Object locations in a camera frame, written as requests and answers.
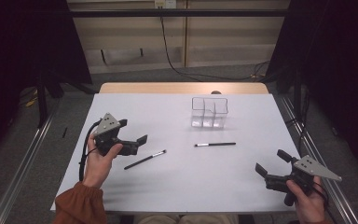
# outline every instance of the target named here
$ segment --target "white tabletop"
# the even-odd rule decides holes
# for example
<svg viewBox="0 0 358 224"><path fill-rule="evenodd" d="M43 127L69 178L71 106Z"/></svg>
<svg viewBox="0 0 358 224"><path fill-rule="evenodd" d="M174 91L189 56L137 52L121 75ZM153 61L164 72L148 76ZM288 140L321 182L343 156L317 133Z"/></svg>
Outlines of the white tabletop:
<svg viewBox="0 0 358 224"><path fill-rule="evenodd" d="M223 130L191 127L192 97L228 98ZM270 94L100 93L94 96L60 194L78 181L87 130L111 113L127 119L118 137L134 141L148 134L137 156L117 156L103 184L106 211L119 213L258 213L293 211L285 194L266 189L255 164L272 175L289 175L283 149L298 157L296 147ZM194 147L197 143L236 142L235 146ZM163 149L167 153L129 170L123 168Z"/></svg>

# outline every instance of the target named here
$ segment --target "left hand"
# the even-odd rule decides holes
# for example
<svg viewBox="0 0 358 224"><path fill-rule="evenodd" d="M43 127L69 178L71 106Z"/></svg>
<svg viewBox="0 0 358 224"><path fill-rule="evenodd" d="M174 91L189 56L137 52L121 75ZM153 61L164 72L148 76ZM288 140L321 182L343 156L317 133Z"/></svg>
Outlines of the left hand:
<svg viewBox="0 0 358 224"><path fill-rule="evenodd" d="M96 148L93 134L89 136L87 147L89 152ZM122 148L123 145L115 144L105 156L102 156L98 149L93 150L87 157L83 185L99 189L109 175L110 169L112 168L112 160Z"/></svg>

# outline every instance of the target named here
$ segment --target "human hand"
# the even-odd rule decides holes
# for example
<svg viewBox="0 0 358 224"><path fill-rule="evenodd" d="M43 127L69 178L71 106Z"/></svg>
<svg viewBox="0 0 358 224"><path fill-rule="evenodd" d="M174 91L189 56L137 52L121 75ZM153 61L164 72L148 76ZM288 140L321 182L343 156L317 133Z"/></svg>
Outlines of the human hand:
<svg viewBox="0 0 358 224"><path fill-rule="evenodd" d="M97 150L94 142L94 135L89 136L87 143L89 155L87 157L86 172L84 174L83 185L99 189L104 180L109 175L112 168L112 160L117 156L118 152L123 148L121 144L115 144L109 152L102 156Z"/></svg>
<svg viewBox="0 0 358 224"><path fill-rule="evenodd" d="M313 187L323 193L323 190L317 184L321 184L321 178L315 176L313 181L316 183ZM303 190L293 180L286 181L287 187L296 195L297 199L296 212L300 223L305 224L309 222L320 222L324 221L324 199L312 191L310 196L304 194Z"/></svg>

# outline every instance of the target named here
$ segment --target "clear plastic container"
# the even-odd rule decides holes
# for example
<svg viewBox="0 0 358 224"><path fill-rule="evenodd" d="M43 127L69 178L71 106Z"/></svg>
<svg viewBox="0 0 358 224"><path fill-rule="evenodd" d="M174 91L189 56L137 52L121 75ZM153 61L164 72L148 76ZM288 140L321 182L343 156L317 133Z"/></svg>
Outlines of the clear plastic container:
<svg viewBox="0 0 358 224"><path fill-rule="evenodd" d="M192 99L191 126L206 128L223 128L228 114L226 98Z"/></svg>

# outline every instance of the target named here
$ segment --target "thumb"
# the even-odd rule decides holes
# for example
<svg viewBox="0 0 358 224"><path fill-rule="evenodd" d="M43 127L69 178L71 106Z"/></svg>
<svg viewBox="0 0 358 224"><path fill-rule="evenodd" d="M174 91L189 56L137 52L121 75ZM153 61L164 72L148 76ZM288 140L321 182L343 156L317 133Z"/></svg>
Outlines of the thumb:
<svg viewBox="0 0 358 224"><path fill-rule="evenodd" d="M298 184L296 184L295 181L288 180L286 181L286 185L287 188L289 188L296 195L300 203L305 202L308 199L307 195L305 195L301 187Z"/></svg>
<svg viewBox="0 0 358 224"><path fill-rule="evenodd" d="M110 161L112 161L117 156L118 152L120 152L120 150L122 148L123 148L123 145L115 144L114 146L112 146L110 148L110 150L107 152L105 157L108 158Z"/></svg>

